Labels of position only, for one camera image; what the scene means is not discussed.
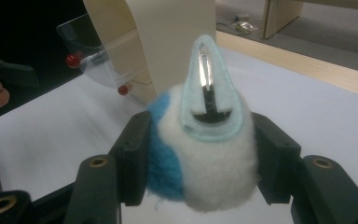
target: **metal clip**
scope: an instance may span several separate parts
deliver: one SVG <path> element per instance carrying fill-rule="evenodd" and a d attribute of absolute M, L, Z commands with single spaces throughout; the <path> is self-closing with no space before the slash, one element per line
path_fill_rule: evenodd
<path fill-rule="evenodd" d="M 231 111 L 217 111 L 216 99 L 213 87 L 213 69 L 211 53 L 203 43 L 199 48 L 199 67 L 200 67 L 200 83 L 202 87 L 205 110 L 204 114 L 195 114 L 193 116 L 196 120 L 207 124 L 218 124 L 228 119 Z"/>
<path fill-rule="evenodd" d="M 246 35 L 256 30 L 255 27 L 247 21 L 237 21 L 232 23 L 231 26 L 235 28 L 237 31 L 244 33 Z"/>

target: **clear plastic container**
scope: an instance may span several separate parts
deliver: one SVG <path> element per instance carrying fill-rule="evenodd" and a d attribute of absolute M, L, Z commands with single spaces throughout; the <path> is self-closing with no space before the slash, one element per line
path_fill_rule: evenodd
<path fill-rule="evenodd" d="M 120 94 L 128 93 L 139 105 L 156 97 L 136 28 L 103 45 L 85 14 L 58 26 L 57 32 L 71 53 L 66 58 L 68 66 Z"/>

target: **floor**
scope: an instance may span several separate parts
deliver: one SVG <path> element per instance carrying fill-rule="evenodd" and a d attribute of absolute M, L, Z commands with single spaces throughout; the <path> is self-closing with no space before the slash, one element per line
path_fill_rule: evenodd
<path fill-rule="evenodd" d="M 358 10 L 305 3 L 300 16 L 269 39 L 260 38 L 263 13 L 262 0 L 216 0 L 217 30 L 238 35 L 227 25 L 241 15 L 258 28 L 244 38 L 358 70 Z"/>

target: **wooden shelf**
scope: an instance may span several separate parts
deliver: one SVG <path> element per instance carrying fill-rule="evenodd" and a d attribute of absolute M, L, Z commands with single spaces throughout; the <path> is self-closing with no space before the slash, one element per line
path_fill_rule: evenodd
<path fill-rule="evenodd" d="M 220 47 L 231 49 L 301 75 L 317 78 L 347 91 L 358 93 L 357 70 L 223 32 L 216 33 L 216 41 Z"/>

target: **screw hole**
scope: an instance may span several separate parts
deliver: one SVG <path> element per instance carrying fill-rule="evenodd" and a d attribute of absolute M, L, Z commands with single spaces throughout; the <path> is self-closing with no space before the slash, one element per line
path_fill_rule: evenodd
<path fill-rule="evenodd" d="M 90 166 L 91 167 L 101 167 L 107 164 L 106 158 L 97 158 L 91 161 Z"/>
<path fill-rule="evenodd" d="M 17 198 L 14 195 L 9 195 L 6 197 L 0 198 L 0 214 L 6 212 L 11 207 L 13 207 L 17 202 Z"/>
<path fill-rule="evenodd" d="M 313 159 L 313 164 L 316 166 L 322 167 L 324 169 L 330 169 L 333 168 L 333 164 L 330 161 L 321 159 L 321 158 L 315 158 Z"/>

